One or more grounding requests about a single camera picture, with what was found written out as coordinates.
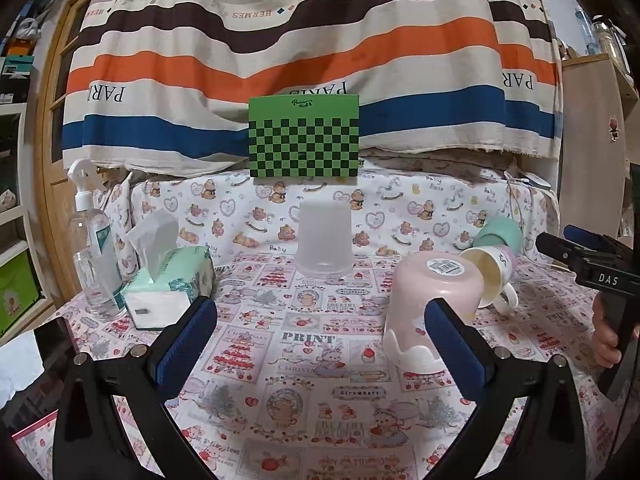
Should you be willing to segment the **person's right hand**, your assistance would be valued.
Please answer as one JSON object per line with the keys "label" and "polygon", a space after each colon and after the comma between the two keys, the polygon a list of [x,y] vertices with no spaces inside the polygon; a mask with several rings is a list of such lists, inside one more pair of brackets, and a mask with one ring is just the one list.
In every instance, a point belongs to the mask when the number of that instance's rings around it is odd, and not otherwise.
{"label": "person's right hand", "polygon": [[620,350],[617,349],[618,337],[608,325],[605,317],[604,302],[602,294],[597,293],[592,304],[592,325],[593,333],[591,344],[594,358],[597,363],[604,368],[611,368],[622,359]]}

